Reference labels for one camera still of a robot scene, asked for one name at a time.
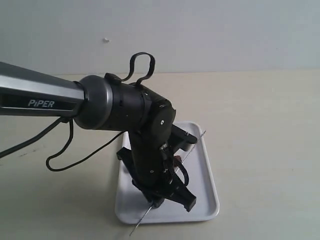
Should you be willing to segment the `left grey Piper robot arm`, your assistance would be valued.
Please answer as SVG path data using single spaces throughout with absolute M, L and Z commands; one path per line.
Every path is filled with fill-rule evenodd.
M 141 84 L 125 84 L 113 74 L 68 81 L 2 62 L 0 113 L 57 117 L 58 123 L 86 130 L 128 133 L 130 148 L 116 155 L 147 201 L 159 207 L 167 199 L 187 211 L 196 204 L 175 153 L 187 151 L 197 138 L 174 124 L 169 100 Z

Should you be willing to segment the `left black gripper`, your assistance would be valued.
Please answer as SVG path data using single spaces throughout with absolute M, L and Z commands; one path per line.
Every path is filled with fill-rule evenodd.
M 164 199 L 168 199 L 190 212 L 196 204 L 196 196 L 187 188 L 186 168 L 174 157 L 178 150 L 189 149 L 189 140 L 170 139 L 158 148 L 134 143 L 131 149 L 122 147 L 116 155 L 128 170 L 132 184 L 147 200 L 152 200 L 152 208 L 159 208 Z

